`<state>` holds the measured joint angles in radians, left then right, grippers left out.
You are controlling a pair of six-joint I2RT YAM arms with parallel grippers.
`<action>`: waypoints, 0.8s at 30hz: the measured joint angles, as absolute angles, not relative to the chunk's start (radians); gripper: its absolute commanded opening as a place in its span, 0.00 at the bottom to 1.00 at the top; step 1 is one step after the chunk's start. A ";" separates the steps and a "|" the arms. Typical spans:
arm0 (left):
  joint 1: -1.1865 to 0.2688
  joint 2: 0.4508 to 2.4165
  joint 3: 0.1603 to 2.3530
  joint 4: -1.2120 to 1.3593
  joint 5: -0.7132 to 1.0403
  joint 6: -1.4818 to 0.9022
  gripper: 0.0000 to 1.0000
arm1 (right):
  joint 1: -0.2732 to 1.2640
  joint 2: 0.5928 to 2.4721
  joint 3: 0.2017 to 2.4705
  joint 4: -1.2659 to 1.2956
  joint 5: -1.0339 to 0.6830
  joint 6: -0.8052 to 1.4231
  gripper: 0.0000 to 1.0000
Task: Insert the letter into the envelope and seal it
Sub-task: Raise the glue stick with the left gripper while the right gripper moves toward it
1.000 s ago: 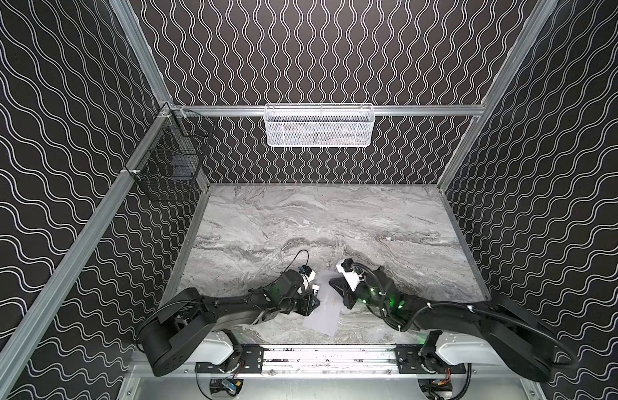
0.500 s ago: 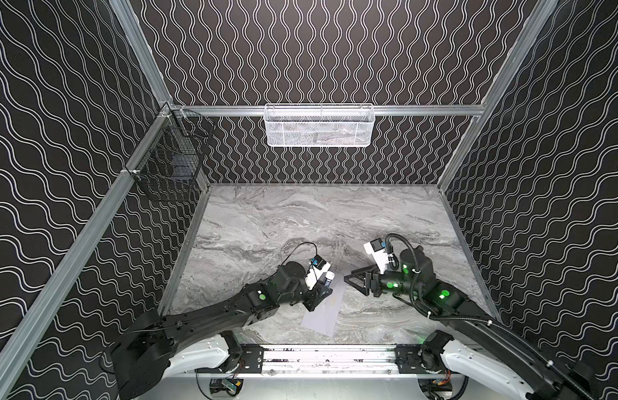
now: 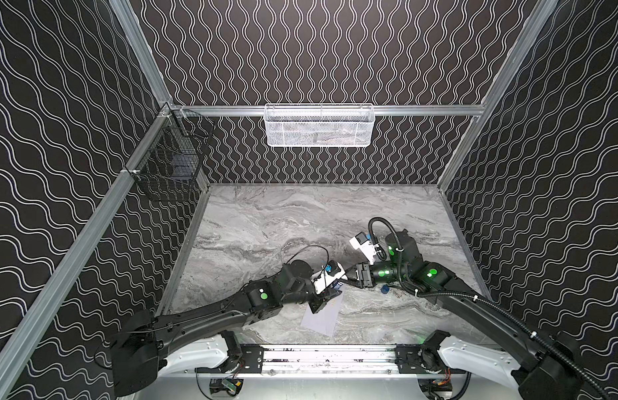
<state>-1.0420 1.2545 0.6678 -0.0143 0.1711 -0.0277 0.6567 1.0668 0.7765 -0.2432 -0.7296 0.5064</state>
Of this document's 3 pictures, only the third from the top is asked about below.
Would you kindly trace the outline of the white envelope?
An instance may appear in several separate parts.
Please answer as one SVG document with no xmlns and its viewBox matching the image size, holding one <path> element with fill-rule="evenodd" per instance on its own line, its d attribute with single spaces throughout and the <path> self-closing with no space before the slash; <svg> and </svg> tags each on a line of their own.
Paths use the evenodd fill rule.
<svg viewBox="0 0 618 400">
<path fill-rule="evenodd" d="M 326 303 L 325 307 L 318 313 L 313 313 L 309 306 L 306 307 L 303 315 L 301 326 L 315 333 L 320 333 L 332 338 L 336 331 L 337 320 L 342 308 L 343 295 L 340 293 L 337 297 Z"/>
</svg>

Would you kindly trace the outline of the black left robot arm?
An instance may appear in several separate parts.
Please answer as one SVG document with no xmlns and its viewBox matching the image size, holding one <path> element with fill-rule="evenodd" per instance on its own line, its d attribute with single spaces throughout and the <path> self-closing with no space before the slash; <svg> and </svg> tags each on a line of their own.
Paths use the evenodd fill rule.
<svg viewBox="0 0 618 400">
<path fill-rule="evenodd" d="M 114 394 L 120 398 L 149 386 L 167 366 L 167 357 L 190 343 L 272 318 L 286 304 L 307 304 L 318 313 L 341 294 L 333 285 L 345 275 L 333 260 L 317 273 L 308 263 L 294 260 L 207 306 L 160 316 L 147 310 L 134 313 L 111 336 Z"/>
</svg>

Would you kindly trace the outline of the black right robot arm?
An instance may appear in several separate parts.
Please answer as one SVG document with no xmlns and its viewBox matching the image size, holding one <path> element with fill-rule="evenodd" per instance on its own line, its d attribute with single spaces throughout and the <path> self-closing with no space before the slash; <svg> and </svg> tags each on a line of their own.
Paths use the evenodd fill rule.
<svg viewBox="0 0 618 400">
<path fill-rule="evenodd" d="M 584 378 L 573 340 L 529 328 L 449 268 L 425 260 L 406 230 L 387 235 L 385 246 L 364 232 L 351 238 L 350 245 L 366 258 L 347 269 L 350 285 L 399 288 L 453 313 L 496 345 L 466 343 L 437 330 L 421 344 L 416 356 L 422 368 L 431 372 L 460 369 L 509 387 L 522 399 L 577 398 Z"/>
</svg>

